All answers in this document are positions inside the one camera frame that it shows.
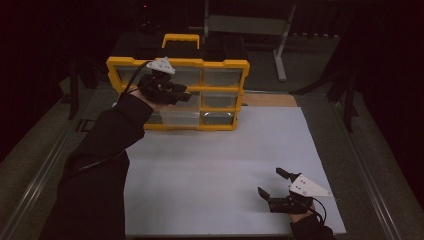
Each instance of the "wire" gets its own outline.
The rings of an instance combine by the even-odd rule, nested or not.
[[[325,210],[325,207],[324,207],[324,205],[318,200],[318,199],[316,199],[316,198],[312,198],[313,200],[315,200],[315,201],[317,201],[320,205],[321,205],[321,207],[322,207],[322,209],[324,209],[324,221],[322,221],[322,224],[324,225],[325,224],[325,220],[327,220],[327,210]]]
[[[319,222],[324,225],[325,221],[322,219],[322,215],[319,214],[317,211],[315,211],[314,209],[312,209],[311,207],[308,209],[309,211],[311,211],[313,214],[315,214],[316,216],[318,216],[319,218]]]

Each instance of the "white paper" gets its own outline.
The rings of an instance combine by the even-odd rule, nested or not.
[[[127,149],[128,236],[291,234],[288,216],[270,213],[257,190],[289,194],[277,167],[331,191],[300,108],[243,107],[238,120],[235,131],[146,131]],[[345,233],[334,198],[318,199],[326,225]]]

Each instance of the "metal rail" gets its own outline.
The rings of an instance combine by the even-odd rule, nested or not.
[[[355,154],[356,165],[358,167],[358,172],[361,177],[362,182],[364,183],[365,190],[368,193],[368,196],[371,200],[371,203],[374,207],[374,210],[377,214],[377,217],[380,220],[381,226],[383,228],[384,233],[386,234],[387,239],[389,240],[401,240],[401,236],[399,231],[394,223],[392,216],[387,208],[387,205],[384,201],[384,197],[381,195],[377,184],[374,181],[374,177],[370,172],[370,168],[368,166],[367,161],[359,149],[357,140],[353,133],[349,133],[343,123],[342,117],[342,106],[339,102],[331,103],[331,108],[333,110],[334,115],[336,116],[337,122],[345,134],[346,138],[349,141],[349,144]]]
[[[70,120],[65,125],[56,143],[54,144],[46,160],[44,161],[43,165],[40,167],[37,174],[31,180],[30,184],[28,185],[27,189],[23,194],[22,199],[19,201],[12,215],[7,220],[4,228],[1,229],[1,240],[12,240],[19,227],[21,226],[22,221],[26,219],[26,217],[31,212],[44,186],[46,185],[49,177],[51,176],[54,166],[57,164],[62,154],[63,146],[68,140],[70,133],[75,129],[75,126],[78,122],[77,120],[81,118],[82,113],[87,108],[88,104],[91,102],[92,97],[93,95],[91,95],[87,102],[82,106],[82,108],[80,108],[80,111],[76,113],[75,118],[73,120]]]

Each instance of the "yellow handle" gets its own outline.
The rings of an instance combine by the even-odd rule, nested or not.
[[[166,41],[187,41],[187,42],[197,42],[197,49],[200,48],[200,36],[196,34],[165,34],[162,42],[162,48],[165,47]]]

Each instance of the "black cable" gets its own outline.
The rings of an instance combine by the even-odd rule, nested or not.
[[[322,216],[321,216],[321,214],[319,214],[317,211],[315,211],[314,209],[312,209],[312,208],[309,208],[308,209],[309,211],[311,211],[313,214],[315,214],[316,216],[318,216],[318,218],[319,218],[319,222],[322,224],[322,225],[324,225],[324,223],[325,223],[325,220],[323,220],[322,219]]]
[[[79,175],[81,173],[85,173],[86,171],[91,170],[94,167],[97,167],[97,166],[99,166],[101,164],[104,164],[106,162],[112,161],[112,160],[120,157],[124,152],[125,151],[122,151],[122,152],[120,152],[120,153],[118,153],[116,155],[113,155],[113,156],[110,156],[110,157],[101,158],[98,161],[95,161],[95,162],[92,162],[92,163],[88,163],[87,165],[82,166],[82,167],[80,167],[80,168],[78,168],[78,169],[76,169],[76,170],[74,170],[72,172],[66,172],[66,173],[64,173],[64,175],[62,177],[62,180],[60,181],[60,184],[68,181],[69,179],[71,179],[71,178],[73,178],[73,177],[75,177],[75,176],[77,176],[77,175]],[[91,155],[87,155],[85,157],[96,158],[95,156],[91,156]]]
[[[327,220],[327,210],[325,210],[324,205],[320,201],[318,201],[318,199],[316,198],[312,198],[312,199],[317,201],[321,205],[322,209],[324,209],[324,221],[322,222],[322,224],[325,224],[325,220]]]

